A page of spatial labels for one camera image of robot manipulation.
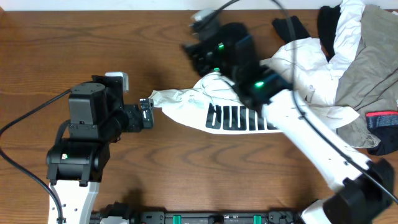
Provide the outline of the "white t-shirt with black logo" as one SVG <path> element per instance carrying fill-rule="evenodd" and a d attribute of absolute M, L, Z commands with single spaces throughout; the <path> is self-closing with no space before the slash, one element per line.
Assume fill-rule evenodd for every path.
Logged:
<path fill-rule="evenodd" d="M 279 129 L 239 101 L 233 85 L 230 79 L 212 72 L 191 89 L 154 90 L 149 98 L 170 119 L 207 133 L 279 133 Z"/>

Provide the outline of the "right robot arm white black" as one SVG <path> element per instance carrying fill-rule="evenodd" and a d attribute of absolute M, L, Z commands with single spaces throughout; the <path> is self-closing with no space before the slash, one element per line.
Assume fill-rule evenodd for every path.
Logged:
<path fill-rule="evenodd" d="M 254 42 L 241 23 L 214 28 L 193 25 L 197 44 L 183 50 L 200 75 L 220 72 L 233 82 L 240 102 L 281 130 L 312 162 L 333 191 L 300 214 L 303 223 L 371 223 L 397 198 L 394 169 L 373 162 L 345 143 L 313 113 L 292 83 L 261 65 Z"/>

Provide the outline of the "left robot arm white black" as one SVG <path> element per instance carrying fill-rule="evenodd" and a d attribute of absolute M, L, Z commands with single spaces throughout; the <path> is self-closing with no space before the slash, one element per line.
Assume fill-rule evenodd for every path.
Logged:
<path fill-rule="evenodd" d="M 144 98 L 138 105 L 124 103 L 129 78 L 124 72 L 92 77 L 70 90 L 70 118 L 58 129 L 47 153 L 47 178 L 56 199 L 50 202 L 49 223 L 134 223 L 127 207 L 110 205 L 104 215 L 93 213 L 109 146 L 122 133 L 154 127 L 154 103 Z"/>

